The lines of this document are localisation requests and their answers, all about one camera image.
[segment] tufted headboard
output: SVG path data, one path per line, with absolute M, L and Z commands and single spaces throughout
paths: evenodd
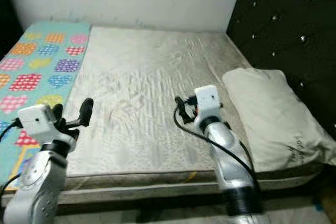
M 260 69 L 280 69 L 336 139 L 336 0 L 237 0 L 228 35 Z

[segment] black cable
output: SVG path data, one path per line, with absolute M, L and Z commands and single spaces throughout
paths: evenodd
M 4 135 L 6 134 L 6 132 L 9 131 L 14 126 L 15 126 L 15 122 L 13 122 L 9 126 L 7 126 L 7 128 L 0 134 L 0 143 L 1 143 L 1 139 L 4 137 Z
M 256 178 L 256 175 L 255 175 L 255 172 L 253 170 L 251 170 L 250 167 L 248 167 L 239 157 L 237 157 L 235 154 L 233 154 L 231 151 L 229 151 L 228 149 L 222 147 L 221 145 L 217 144 L 216 142 L 210 140 L 209 138 L 205 137 L 205 136 L 202 136 L 196 132 L 193 132 L 191 130 L 188 130 L 187 128 L 183 127 L 182 125 L 179 124 L 179 122 L 177 121 L 176 119 L 176 112 L 178 110 L 178 107 L 175 108 L 174 110 L 174 123 L 176 124 L 177 127 L 179 127 L 181 130 L 189 133 L 189 134 L 192 134 L 194 136 L 197 136 L 203 140 L 205 140 L 206 142 L 216 146 L 217 148 L 221 149 L 223 152 L 225 152 L 226 154 L 228 154 L 229 156 L 231 156 L 235 161 L 237 161 L 239 164 L 241 164 L 241 166 L 249 173 L 249 175 L 251 176 L 252 180 L 253 180 L 253 184 L 254 186 L 256 187 L 256 189 L 258 191 L 260 191 L 260 186 L 259 186 L 259 182 Z
M 9 126 L 7 126 L 7 128 L 0 134 L 0 143 L 1 143 L 1 139 L 4 137 L 6 132 L 9 131 L 13 127 L 18 127 L 18 128 L 21 128 L 21 129 L 23 128 L 19 118 L 16 118 L 13 121 L 13 123 L 11 123 Z
M 246 148 L 245 144 L 242 143 L 242 141 L 239 141 L 241 147 L 243 148 L 247 158 L 248 158 L 248 162 L 251 164 L 251 170 L 255 173 L 256 171 L 254 170 L 254 165 L 253 165 L 253 160 L 252 157 L 250 155 L 250 152 L 248 152 L 248 149 Z
M 0 210 L 1 210 L 1 207 L 2 207 L 2 196 L 4 196 L 6 187 L 7 187 L 11 182 L 13 182 L 14 180 L 16 180 L 16 179 L 17 179 L 18 177 L 20 177 L 20 176 L 21 176 L 21 173 L 15 175 L 13 178 L 11 178 L 9 181 L 7 181 L 7 182 L 1 187 L 1 190 L 0 190 Z

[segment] colorful foam mat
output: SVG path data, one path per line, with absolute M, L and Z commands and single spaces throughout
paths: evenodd
M 25 31 L 0 61 L 0 132 L 24 107 L 66 103 L 89 34 L 87 23 L 38 22 Z M 0 142 L 0 184 L 20 173 L 38 151 L 25 130 L 7 132 Z

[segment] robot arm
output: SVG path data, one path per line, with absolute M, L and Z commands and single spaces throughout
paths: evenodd
M 189 97 L 183 104 L 182 99 L 175 100 L 184 123 L 194 122 L 198 132 L 221 147 L 212 144 L 211 156 L 215 161 L 219 189 L 227 202 L 227 213 L 231 223 L 269 223 L 268 218 L 263 216 L 259 187 L 252 176 L 253 172 L 245 151 L 237 135 L 222 122 L 217 88 L 214 85 L 197 88 L 195 95 Z M 195 106 L 195 118 L 191 119 L 185 113 L 184 104 Z
M 41 146 L 23 171 L 19 190 L 6 207 L 4 224 L 52 224 L 57 200 L 66 180 L 69 152 L 76 147 L 79 130 L 88 126 L 93 100 L 86 99 L 77 120 L 66 123 L 61 118 L 62 106 L 53 110 L 46 105 L 35 105 L 18 111 L 21 124 Z

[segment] pillow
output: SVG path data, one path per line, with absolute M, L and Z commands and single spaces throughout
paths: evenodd
M 336 142 L 288 86 L 280 70 L 238 68 L 223 75 L 244 125 L 255 170 L 336 165 Z

